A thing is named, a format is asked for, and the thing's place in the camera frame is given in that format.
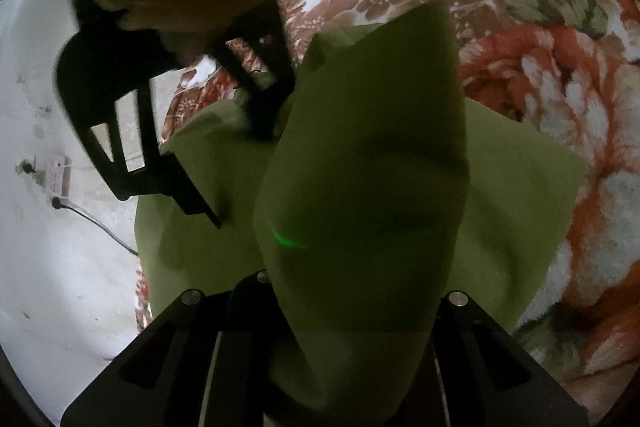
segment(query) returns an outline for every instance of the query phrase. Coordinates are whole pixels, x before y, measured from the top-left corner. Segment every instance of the power cord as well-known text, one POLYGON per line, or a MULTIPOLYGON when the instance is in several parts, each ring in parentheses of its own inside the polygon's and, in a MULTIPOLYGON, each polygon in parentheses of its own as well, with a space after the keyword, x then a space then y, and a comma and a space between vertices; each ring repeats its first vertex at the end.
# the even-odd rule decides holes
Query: power cord
POLYGON ((60 201, 59 197, 56 196, 56 197, 53 197, 51 199, 51 206, 53 208, 55 208, 56 210, 60 210, 60 208, 66 208, 67 210, 74 211, 76 214, 78 214, 78 216, 84 217, 84 219, 86 219, 87 221, 93 223, 96 227, 98 227, 99 229, 101 229, 104 232, 106 232, 107 234, 109 234, 109 237, 111 237, 121 247, 123 247, 124 249, 129 251, 129 253, 132 253, 136 257, 139 257, 138 252, 136 250, 133 250, 133 248, 131 248, 129 245, 127 245, 123 240, 121 240, 118 236, 116 236, 113 232, 111 232, 111 230, 109 230, 107 227, 105 227, 102 223, 100 223, 99 221, 96 221, 95 219, 92 219, 91 217, 87 216, 86 214, 83 214, 77 208, 74 208, 72 206, 68 206, 68 204, 64 204, 62 201, 60 201))

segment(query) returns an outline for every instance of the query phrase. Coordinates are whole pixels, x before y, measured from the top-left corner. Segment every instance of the power outlet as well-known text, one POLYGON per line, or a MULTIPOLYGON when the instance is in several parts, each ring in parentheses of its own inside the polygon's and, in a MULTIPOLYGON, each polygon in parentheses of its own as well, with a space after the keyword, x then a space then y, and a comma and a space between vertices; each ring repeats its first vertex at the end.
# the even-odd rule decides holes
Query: power outlet
POLYGON ((62 154, 52 154, 47 161, 45 188, 52 196, 68 198, 71 160, 62 154))

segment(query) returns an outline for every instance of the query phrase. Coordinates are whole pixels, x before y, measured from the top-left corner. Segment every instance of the floral blanket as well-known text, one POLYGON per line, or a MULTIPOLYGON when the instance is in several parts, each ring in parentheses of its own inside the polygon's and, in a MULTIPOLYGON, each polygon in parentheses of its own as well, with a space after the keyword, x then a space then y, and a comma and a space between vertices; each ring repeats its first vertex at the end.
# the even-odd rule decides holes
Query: floral blanket
MULTIPOLYGON (((383 23, 428 0, 279 1, 299 62, 321 29, 383 23)), ((566 240, 513 334, 596 423, 640 361, 640 0, 447 1, 466 95, 529 121, 590 165, 566 240)), ((236 51, 246 68, 262 69, 240 42, 236 51)), ((178 86, 164 139, 233 96, 220 69, 193 85, 199 67, 178 86)))

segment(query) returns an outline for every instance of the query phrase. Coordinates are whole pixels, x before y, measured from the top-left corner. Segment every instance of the green fabric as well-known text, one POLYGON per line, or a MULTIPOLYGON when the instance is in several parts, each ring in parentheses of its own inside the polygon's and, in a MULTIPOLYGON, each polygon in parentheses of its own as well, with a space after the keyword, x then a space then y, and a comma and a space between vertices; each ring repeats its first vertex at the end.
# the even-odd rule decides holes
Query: green fabric
POLYGON ((276 143, 248 140, 223 100, 166 144, 224 224, 140 198, 154 312, 266 267, 294 332, 271 361, 292 400, 270 404, 283 425, 379 425, 408 390, 443 293, 468 292, 509 328, 546 273, 584 165, 464 100, 456 73, 447 9, 428 4, 316 36, 276 143))

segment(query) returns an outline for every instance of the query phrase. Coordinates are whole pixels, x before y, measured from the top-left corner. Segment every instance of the silver bolt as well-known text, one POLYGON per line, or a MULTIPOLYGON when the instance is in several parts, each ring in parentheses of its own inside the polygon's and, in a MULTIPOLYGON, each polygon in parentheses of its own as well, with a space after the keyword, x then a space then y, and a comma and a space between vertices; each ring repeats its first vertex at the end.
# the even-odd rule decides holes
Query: silver bolt
POLYGON ((182 294, 182 302, 187 306, 193 306, 200 302, 200 292, 197 290, 187 290, 182 294))
POLYGON ((269 279, 269 274, 267 273, 267 270, 262 270, 260 273, 258 273, 258 281, 260 282, 271 282, 271 280, 269 279))
POLYGON ((449 295, 449 302, 454 306, 466 306, 469 302, 469 297, 466 296, 466 293, 462 292, 452 292, 449 295))

